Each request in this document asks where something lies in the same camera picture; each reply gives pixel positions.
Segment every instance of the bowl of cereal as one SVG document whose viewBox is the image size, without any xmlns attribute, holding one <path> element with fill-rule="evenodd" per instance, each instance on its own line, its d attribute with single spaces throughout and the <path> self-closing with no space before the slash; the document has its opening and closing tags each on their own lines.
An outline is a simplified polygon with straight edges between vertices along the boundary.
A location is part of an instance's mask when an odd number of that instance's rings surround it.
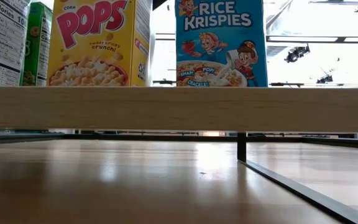
<svg viewBox="0 0 358 224">
<path fill-rule="evenodd" d="M 229 65 L 202 60 L 182 61 L 177 66 L 177 86 L 247 86 L 247 79 Z"/>
<path fill-rule="evenodd" d="M 126 86 L 127 73 L 117 65 L 83 58 L 68 63 L 57 70 L 49 79 L 50 86 Z"/>
</svg>

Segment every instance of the cereal box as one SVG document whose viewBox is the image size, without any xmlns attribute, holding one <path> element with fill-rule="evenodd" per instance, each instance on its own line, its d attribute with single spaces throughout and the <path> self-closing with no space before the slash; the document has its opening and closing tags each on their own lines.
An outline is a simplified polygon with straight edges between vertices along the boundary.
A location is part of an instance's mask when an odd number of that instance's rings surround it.
<svg viewBox="0 0 358 224">
<path fill-rule="evenodd" d="M 21 83 L 30 0 L 0 0 L 0 86 Z"/>
<path fill-rule="evenodd" d="M 56 0 L 49 86 L 144 86 L 152 0 Z"/>
<path fill-rule="evenodd" d="M 178 0 L 178 86 L 267 86 L 262 1 Z"/>
<path fill-rule="evenodd" d="M 31 3 L 25 42 L 24 86 L 47 85 L 51 23 L 52 11 L 41 2 Z"/>
</svg>

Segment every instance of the blue cereal box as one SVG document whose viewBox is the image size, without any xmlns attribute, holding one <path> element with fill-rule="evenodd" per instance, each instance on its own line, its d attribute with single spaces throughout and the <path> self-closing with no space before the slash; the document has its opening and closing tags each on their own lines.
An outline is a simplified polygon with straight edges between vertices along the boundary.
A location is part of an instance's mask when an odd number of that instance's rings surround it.
<svg viewBox="0 0 358 224">
<path fill-rule="evenodd" d="M 177 86 L 267 86 L 261 0 L 176 0 Z"/>
</svg>

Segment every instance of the wooden shelf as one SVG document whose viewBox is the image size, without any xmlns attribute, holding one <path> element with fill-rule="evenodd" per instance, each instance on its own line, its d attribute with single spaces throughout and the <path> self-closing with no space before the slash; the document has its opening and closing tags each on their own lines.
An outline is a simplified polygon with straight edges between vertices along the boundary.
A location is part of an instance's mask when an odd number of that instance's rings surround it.
<svg viewBox="0 0 358 224">
<path fill-rule="evenodd" d="M 358 89 L 1 88 L 0 128 L 358 132 Z"/>
</svg>

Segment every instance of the cartoon elf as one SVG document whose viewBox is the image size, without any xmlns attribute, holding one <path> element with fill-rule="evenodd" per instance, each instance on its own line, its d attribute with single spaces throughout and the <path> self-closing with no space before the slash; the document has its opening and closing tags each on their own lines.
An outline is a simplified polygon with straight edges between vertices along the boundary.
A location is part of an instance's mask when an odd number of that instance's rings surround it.
<svg viewBox="0 0 358 224">
<path fill-rule="evenodd" d="M 180 0 L 179 15 L 194 16 L 194 11 L 197 10 L 197 8 L 198 6 L 194 6 L 194 0 Z"/>
<path fill-rule="evenodd" d="M 239 53 L 239 59 L 235 61 L 235 68 L 245 76 L 247 79 L 247 86 L 250 86 L 250 81 L 253 82 L 254 86 L 258 86 L 256 82 L 255 75 L 252 71 L 250 65 L 256 64 L 258 62 L 258 55 L 255 50 L 255 43 L 251 40 L 246 40 L 241 43 L 240 47 L 237 49 Z"/>
<path fill-rule="evenodd" d="M 216 52 L 222 51 L 227 47 L 227 43 L 224 43 L 219 40 L 219 37 L 211 32 L 201 33 L 200 34 L 201 46 L 205 50 L 203 53 L 194 52 L 192 53 L 193 57 L 202 57 L 206 55 L 207 60 L 210 62 L 217 62 Z"/>
</svg>

